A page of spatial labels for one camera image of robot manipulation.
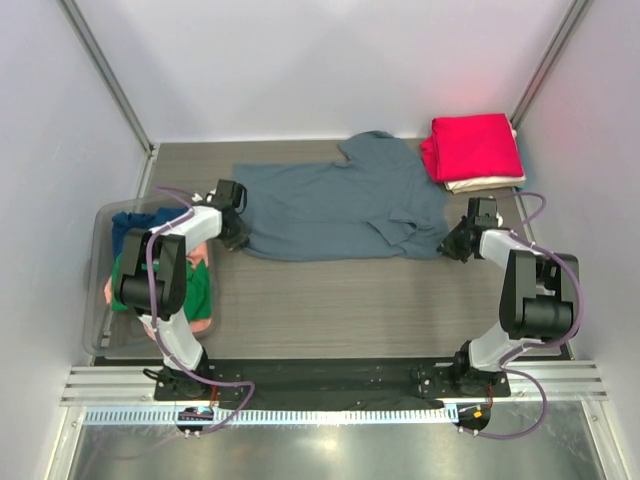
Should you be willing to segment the grey blue t shirt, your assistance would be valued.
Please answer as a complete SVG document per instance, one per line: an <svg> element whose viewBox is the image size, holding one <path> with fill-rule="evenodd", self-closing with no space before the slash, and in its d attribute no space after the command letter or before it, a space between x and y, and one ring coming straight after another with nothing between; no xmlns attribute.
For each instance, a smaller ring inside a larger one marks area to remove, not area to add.
<svg viewBox="0 0 640 480"><path fill-rule="evenodd" d="M237 164L248 190L249 254L280 261L432 259L449 232L447 197L416 150L383 131L338 145L342 159Z"/></svg>

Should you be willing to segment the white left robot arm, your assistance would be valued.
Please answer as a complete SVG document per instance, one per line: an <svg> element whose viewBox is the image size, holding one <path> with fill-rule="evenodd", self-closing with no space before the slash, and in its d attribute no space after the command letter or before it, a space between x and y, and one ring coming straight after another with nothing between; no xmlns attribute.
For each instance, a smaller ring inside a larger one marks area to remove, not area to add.
<svg viewBox="0 0 640 480"><path fill-rule="evenodd" d="M195 206L153 229L132 228L125 235L113 299L135 311L153 333L163 373L177 378L188 398L204 398L212 386L233 387L211 376L205 348L195 338L185 313L187 253L208 240L226 248L244 248L249 228L233 206Z"/></svg>

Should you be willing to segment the clear plastic storage bin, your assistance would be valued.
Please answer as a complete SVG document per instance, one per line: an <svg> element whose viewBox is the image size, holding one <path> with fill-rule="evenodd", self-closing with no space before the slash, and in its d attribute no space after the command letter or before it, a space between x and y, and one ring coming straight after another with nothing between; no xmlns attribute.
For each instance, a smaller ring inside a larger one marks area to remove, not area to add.
<svg viewBox="0 0 640 480"><path fill-rule="evenodd" d="M92 355L110 359L159 358L161 356L155 341L146 336L141 326L134 324L134 318L138 319L135 313L130 310L125 312L112 311L111 307L106 305L103 292L115 261L111 238L112 217L122 211L153 213L161 207L182 208L185 206L175 199L155 195L111 203L102 207L96 214L83 333L84 348ZM212 240L206 243L208 244L211 280L213 280L215 292L213 327L209 332L211 333L214 330L215 320L219 316L214 252L216 243Z"/></svg>

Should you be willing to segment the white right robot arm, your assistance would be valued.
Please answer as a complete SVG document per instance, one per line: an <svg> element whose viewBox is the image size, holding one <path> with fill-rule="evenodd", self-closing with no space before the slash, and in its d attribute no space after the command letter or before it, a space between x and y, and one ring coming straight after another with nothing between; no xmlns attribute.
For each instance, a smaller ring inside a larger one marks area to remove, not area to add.
<svg viewBox="0 0 640 480"><path fill-rule="evenodd" d="M458 393L487 390L502 381L512 360L531 349L558 346L577 333L582 292L576 256L501 229L496 215L463 216L438 250L452 260L475 257L504 270L498 321L465 342L446 369Z"/></svg>

